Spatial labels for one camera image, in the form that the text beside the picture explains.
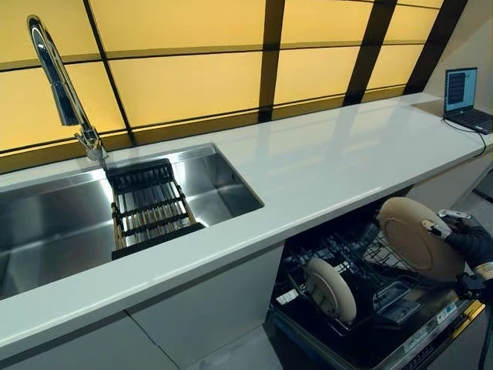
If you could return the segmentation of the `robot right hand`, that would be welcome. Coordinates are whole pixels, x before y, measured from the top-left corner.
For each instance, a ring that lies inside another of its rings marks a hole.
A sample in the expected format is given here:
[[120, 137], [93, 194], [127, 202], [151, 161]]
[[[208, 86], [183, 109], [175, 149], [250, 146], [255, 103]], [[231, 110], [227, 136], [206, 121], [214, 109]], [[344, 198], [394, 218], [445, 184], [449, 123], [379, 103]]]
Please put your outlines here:
[[441, 210], [438, 216], [447, 226], [423, 220], [422, 227], [455, 249], [470, 268], [492, 263], [492, 236], [472, 215], [456, 210]]

